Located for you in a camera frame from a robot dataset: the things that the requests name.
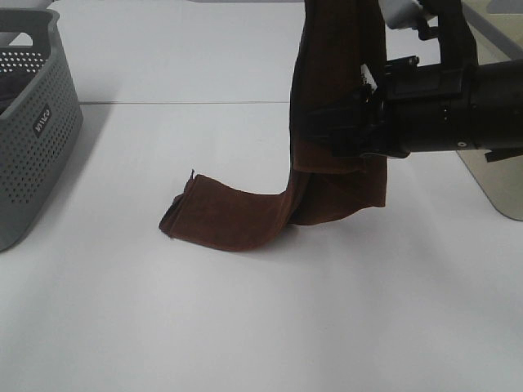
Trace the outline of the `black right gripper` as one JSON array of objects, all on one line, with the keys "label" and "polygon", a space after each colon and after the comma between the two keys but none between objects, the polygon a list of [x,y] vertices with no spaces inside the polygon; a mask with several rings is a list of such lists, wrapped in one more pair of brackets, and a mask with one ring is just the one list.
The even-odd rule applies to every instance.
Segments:
[{"label": "black right gripper", "polygon": [[418,65],[416,56],[389,60],[363,130],[363,155],[474,148],[471,87],[474,66]]}]

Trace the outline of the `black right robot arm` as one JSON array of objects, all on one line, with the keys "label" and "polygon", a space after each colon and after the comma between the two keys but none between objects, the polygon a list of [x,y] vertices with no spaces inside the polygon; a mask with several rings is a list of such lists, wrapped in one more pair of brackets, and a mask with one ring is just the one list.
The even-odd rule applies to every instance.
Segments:
[{"label": "black right robot arm", "polygon": [[440,61],[387,62],[358,132],[360,156],[485,150],[487,162],[522,154],[522,62],[480,65],[460,1],[381,1],[386,25],[435,39]]}]

